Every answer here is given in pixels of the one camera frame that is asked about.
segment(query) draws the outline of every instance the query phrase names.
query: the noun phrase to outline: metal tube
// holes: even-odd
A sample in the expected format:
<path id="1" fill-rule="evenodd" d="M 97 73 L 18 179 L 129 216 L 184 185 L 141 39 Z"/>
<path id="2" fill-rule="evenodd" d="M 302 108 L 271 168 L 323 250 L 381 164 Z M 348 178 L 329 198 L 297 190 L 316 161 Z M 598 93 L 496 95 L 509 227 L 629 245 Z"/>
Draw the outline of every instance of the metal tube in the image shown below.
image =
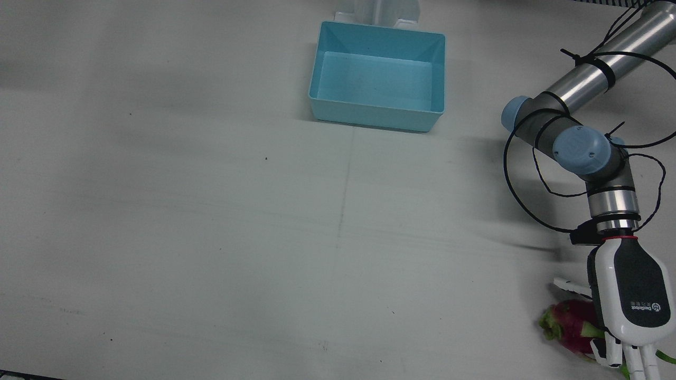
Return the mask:
<path id="1" fill-rule="evenodd" d="M 653 55 L 676 38 L 676 4 L 657 1 L 649 5 L 641 18 L 600 48 L 599 52 L 629 51 Z M 639 66 L 643 60 L 626 55 L 603 55 L 617 79 Z M 608 90 L 608 81 L 601 70 L 581 64 L 554 83 L 547 91 L 557 95 L 570 112 Z"/>

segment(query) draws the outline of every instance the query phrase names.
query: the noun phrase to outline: blue joint cap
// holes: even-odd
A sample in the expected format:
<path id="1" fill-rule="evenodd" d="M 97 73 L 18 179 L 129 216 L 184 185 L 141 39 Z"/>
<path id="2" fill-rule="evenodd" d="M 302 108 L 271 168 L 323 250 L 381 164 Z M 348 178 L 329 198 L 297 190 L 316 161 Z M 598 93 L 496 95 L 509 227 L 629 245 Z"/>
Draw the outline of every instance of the blue joint cap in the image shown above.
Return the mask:
<path id="1" fill-rule="evenodd" d="M 505 127 L 507 130 L 512 132 L 514 130 L 514 125 L 516 124 L 516 115 L 518 114 L 518 111 L 521 109 L 521 106 L 526 102 L 526 100 L 530 99 L 527 96 L 517 96 L 514 99 L 510 100 L 507 105 L 505 105 L 505 108 L 502 110 L 502 116 L 500 116 L 500 120 L 502 121 L 502 126 Z"/>
<path id="2" fill-rule="evenodd" d="M 588 126 L 572 126 L 554 140 L 554 159 L 579 176 L 597 172 L 610 160 L 611 146 L 606 137 Z"/>

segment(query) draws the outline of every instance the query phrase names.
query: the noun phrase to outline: gripper logo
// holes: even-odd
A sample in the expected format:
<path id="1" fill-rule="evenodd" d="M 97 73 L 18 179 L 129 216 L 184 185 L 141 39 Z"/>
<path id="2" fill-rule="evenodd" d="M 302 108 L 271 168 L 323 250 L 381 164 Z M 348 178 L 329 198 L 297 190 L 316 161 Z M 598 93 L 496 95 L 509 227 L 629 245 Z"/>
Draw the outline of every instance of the gripper logo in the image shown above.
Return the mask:
<path id="1" fill-rule="evenodd" d="M 634 302 L 631 301 L 629 303 L 631 305 L 632 310 L 645 310 L 645 311 L 653 311 L 653 312 L 660 312 L 662 310 L 662 306 L 658 304 L 657 302 Z"/>

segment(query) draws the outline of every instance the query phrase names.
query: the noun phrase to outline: black cable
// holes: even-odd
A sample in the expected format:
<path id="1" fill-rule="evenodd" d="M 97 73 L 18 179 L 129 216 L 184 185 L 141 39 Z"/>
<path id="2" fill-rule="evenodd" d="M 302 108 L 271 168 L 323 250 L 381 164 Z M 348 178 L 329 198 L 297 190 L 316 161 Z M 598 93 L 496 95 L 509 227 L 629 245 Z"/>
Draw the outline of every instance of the black cable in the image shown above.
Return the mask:
<path id="1" fill-rule="evenodd" d="M 537 176 L 540 177 L 540 182 L 542 182 L 542 185 L 544 185 L 545 189 L 549 194 L 556 195 L 557 197 L 562 197 L 562 198 L 573 198 L 573 197 L 579 197 L 580 195 L 585 195 L 587 192 L 584 191 L 582 193 L 577 193 L 577 194 L 562 194 L 562 193 L 557 193 L 553 191 L 550 187 L 549 184 L 547 184 L 547 181 L 545 181 L 545 178 L 542 176 L 542 172 L 540 171 L 540 165 L 539 162 L 537 161 L 537 157 L 535 157 L 535 148 L 532 149 L 533 153 L 533 162 L 535 162 L 535 169 L 537 170 Z"/>
<path id="2" fill-rule="evenodd" d="M 643 224 L 641 224 L 634 231 L 634 232 L 637 232 L 640 229 L 642 229 L 643 227 L 645 227 L 652 220 L 652 218 L 655 216 L 655 214 L 657 214 L 657 212 L 660 210 L 660 205 L 662 204 L 662 185 L 665 183 L 665 179 L 667 177 L 667 168 L 665 168 L 665 165 L 660 160 L 658 160 L 657 158 L 655 158 L 653 156 L 649 156 L 649 155 L 643 154 L 643 153 L 632 153 L 632 154 L 628 155 L 628 157 L 631 157 L 631 156 L 639 156 L 639 157 L 649 158 L 649 159 L 657 162 L 657 164 L 660 166 L 660 169 L 662 169 L 662 178 L 660 179 L 660 184 L 657 186 L 657 201 L 655 202 L 655 209 L 652 211 L 650 216 L 647 217 L 646 221 L 643 222 Z"/>
<path id="3" fill-rule="evenodd" d="M 603 52 L 601 52 L 601 53 L 593 53 L 592 55 L 593 55 L 593 56 L 601 56 L 601 55 L 627 55 L 627 56 L 629 56 L 629 57 L 640 58 L 641 60 L 646 60 L 646 61 L 648 61 L 648 62 L 650 62 L 650 63 L 656 64 L 657 66 L 660 66 L 662 69 L 664 69 L 665 71 L 667 71 L 667 72 L 669 73 L 669 75 L 671 75 L 671 77 L 672 77 L 674 80 L 676 80 L 676 71 L 674 71 L 674 69 L 672 69 L 671 67 L 669 67 L 666 63 L 664 63 L 664 62 L 662 62 L 662 61 L 660 61 L 660 60 L 656 60 L 655 58 L 650 57 L 649 55 L 644 55 L 644 54 L 640 54 L 640 53 L 634 53 L 634 52 L 632 52 L 632 51 L 603 51 Z M 615 132 L 620 126 L 622 126 L 622 124 L 624 124 L 624 123 L 621 123 L 620 125 L 618 125 L 613 131 L 611 131 L 610 133 L 607 133 L 606 136 L 610 136 L 610 135 L 611 135 L 613 132 Z M 666 143 L 667 141 L 673 139 L 674 137 L 676 137 L 676 131 L 674 131 L 674 132 L 671 133 L 669 136 L 667 136 L 667 137 L 665 137 L 665 138 L 663 138 L 663 139 L 659 139 L 659 140 L 657 140 L 657 141 L 653 141 L 652 143 L 647 143 L 647 144 L 622 145 L 622 144 L 616 144 L 616 143 L 613 143 L 613 142 L 610 142 L 610 143 L 613 144 L 613 145 L 616 146 L 616 147 L 625 148 L 625 149 L 643 149 L 643 148 L 654 147 L 654 146 L 656 146 L 656 145 L 660 145 L 661 143 Z"/>
<path id="4" fill-rule="evenodd" d="M 570 119 L 570 120 L 579 124 L 579 122 L 577 120 L 575 120 L 572 116 L 566 114 L 565 112 L 562 112 L 560 110 L 555 110 L 555 109 L 552 109 L 552 108 L 541 108 L 539 110 L 535 110 L 535 111 L 531 112 L 530 114 L 527 114 L 520 122 L 518 122 L 514 126 L 514 129 L 512 129 L 512 132 L 510 133 L 509 137 L 507 138 L 507 142 L 505 142 L 505 149 L 502 152 L 502 171 L 503 171 L 504 176 L 505 176 L 505 182 L 507 182 L 507 188 L 509 188 L 509 191 L 512 194 L 512 196 L 514 197 L 514 200 L 516 200 L 518 205 L 523 209 L 523 211 L 526 212 L 526 214 L 528 214 L 528 216 L 530 216 L 534 221 L 538 222 L 542 226 L 547 227 L 548 229 L 551 229 L 551 230 L 554 230 L 554 231 L 557 231 L 557 232 L 561 232 L 561 233 L 572 233 L 574 230 L 552 226 L 551 224 L 549 224 L 549 223 L 545 222 L 544 220 L 538 218 L 532 211 L 530 211 L 528 209 L 528 207 L 523 203 L 521 198 L 518 196 L 518 194 L 516 194 L 516 190 L 514 190 L 514 186 L 512 185 L 512 181 L 510 180 L 510 177 L 509 177 L 507 157 L 508 157 L 509 147 L 512 143 L 512 140 L 516 136 L 517 130 L 526 121 L 528 121 L 528 119 L 534 117 L 535 115 L 544 114 L 544 113 L 552 113 L 552 114 L 556 114 L 556 115 L 563 115 L 563 117 L 568 118 L 568 119 Z"/>
<path id="5" fill-rule="evenodd" d="M 608 28 L 608 32 L 606 32 L 606 36 L 603 38 L 603 41 L 601 41 L 600 44 L 598 44 L 595 48 L 593 48 L 593 49 L 590 51 L 589 54 L 592 54 L 592 53 L 596 52 L 597 50 L 599 50 L 601 47 L 603 47 L 603 45 L 605 45 L 608 41 L 610 41 L 610 39 L 611 39 L 614 35 L 616 35 L 617 32 L 619 32 L 620 29 L 622 29 L 622 27 L 623 27 L 624 25 L 626 25 L 632 18 L 634 18 L 634 16 L 636 16 L 636 14 L 638 14 L 639 11 L 641 11 L 643 8 L 647 7 L 648 4 L 650 4 L 650 3 L 652 3 L 652 0 L 644 1 L 642 4 L 641 4 L 641 1 L 640 1 L 640 0 L 633 0 L 633 1 L 631 2 L 631 7 L 627 8 L 627 10 L 625 10 L 625 11 L 620 15 L 620 17 L 618 17 L 617 19 L 615 19 L 615 21 L 610 25 L 610 28 Z M 637 5 L 637 4 L 638 4 L 638 7 L 637 7 L 636 9 L 634 9 L 634 11 L 631 13 L 631 15 L 629 15 L 629 17 L 625 18 L 624 21 L 622 21 L 622 23 L 619 24 L 619 25 L 617 26 L 617 28 L 615 28 L 615 29 L 613 30 L 613 28 L 617 25 L 617 23 L 620 22 L 620 20 L 622 20 L 622 18 L 625 17 L 625 16 L 627 15 L 627 13 L 629 13 L 629 11 L 631 11 L 631 10 L 633 9 L 634 5 Z"/>

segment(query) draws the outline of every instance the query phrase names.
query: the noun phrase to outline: white table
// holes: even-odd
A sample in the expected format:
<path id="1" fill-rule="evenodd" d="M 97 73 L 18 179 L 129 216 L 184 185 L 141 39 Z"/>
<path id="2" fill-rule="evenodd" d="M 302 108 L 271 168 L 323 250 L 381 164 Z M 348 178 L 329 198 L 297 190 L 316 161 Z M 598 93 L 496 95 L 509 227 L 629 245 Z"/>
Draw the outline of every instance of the white table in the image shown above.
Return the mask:
<path id="1" fill-rule="evenodd" d="M 588 249 L 521 212 L 504 104 L 534 96 L 621 8 L 424 0 L 447 37 L 427 134 L 317 122 L 333 1 L 0 3 L 0 369 L 78 379 L 620 379 L 536 320 Z M 676 64 L 673 48 L 658 55 Z M 673 81 L 644 66 L 576 117 L 647 142 Z M 515 143 L 514 181 L 574 227 Z M 673 144 L 651 149 L 673 170 Z M 659 169 L 633 165 L 643 214 Z M 580 180 L 543 160 L 559 191 Z M 676 199 L 639 234 L 672 274 Z M 659 345 L 676 354 L 676 337 Z M 661 364 L 665 379 L 676 369 Z"/>

